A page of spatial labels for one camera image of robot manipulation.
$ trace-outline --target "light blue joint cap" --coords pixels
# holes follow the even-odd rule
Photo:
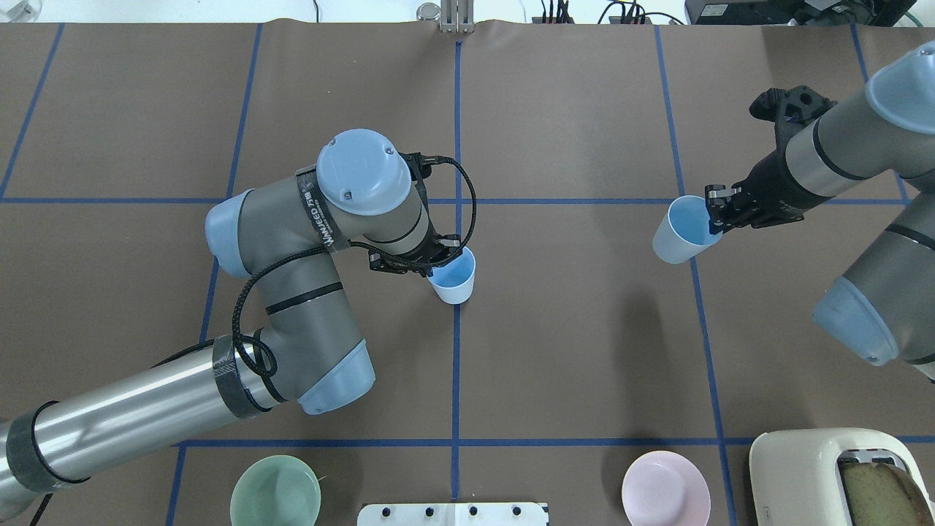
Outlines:
[[[307,414],[320,415],[364,396],[376,380],[367,340],[361,340],[334,369],[298,397],[298,402]]]
[[[208,239],[208,248],[218,264],[228,274],[235,278],[249,278],[250,273],[243,266],[240,259],[240,243],[237,240],[237,226],[240,223],[240,207],[243,200],[253,189],[243,194],[231,197],[223,203],[214,205],[205,218],[205,238]]]
[[[847,278],[834,280],[815,306],[812,319],[868,363],[883,365],[899,356],[896,339],[886,322]]]
[[[324,196],[348,213],[387,213],[412,188],[406,161],[389,139],[372,130],[338,134],[322,148],[315,166]]]
[[[877,71],[865,93],[870,107],[891,124],[935,135],[935,40]]]

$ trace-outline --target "white bracket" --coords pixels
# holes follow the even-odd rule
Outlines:
[[[442,33],[474,33],[474,0],[441,0]]]
[[[549,526],[542,503],[369,504],[357,526]]]

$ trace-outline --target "light blue cup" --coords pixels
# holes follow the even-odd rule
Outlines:
[[[250,466],[231,495],[232,526],[312,526],[322,491],[311,468],[296,457],[276,455]]]
[[[477,260],[470,249],[464,247],[462,250],[461,255],[448,265],[432,269],[432,276],[428,278],[439,298],[451,305],[464,303],[474,291]]]
[[[697,256],[723,235],[710,232],[710,219],[703,197],[681,196],[675,199],[653,236],[655,254],[673,265]]]

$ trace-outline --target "green bowl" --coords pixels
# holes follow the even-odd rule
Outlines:
[[[243,472],[231,495],[233,526],[312,526],[322,490],[311,468],[296,457],[266,457]]]

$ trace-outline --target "pink plate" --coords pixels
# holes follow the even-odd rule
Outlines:
[[[634,460],[620,490],[633,526],[705,526],[711,494],[690,460],[671,451],[653,451]]]

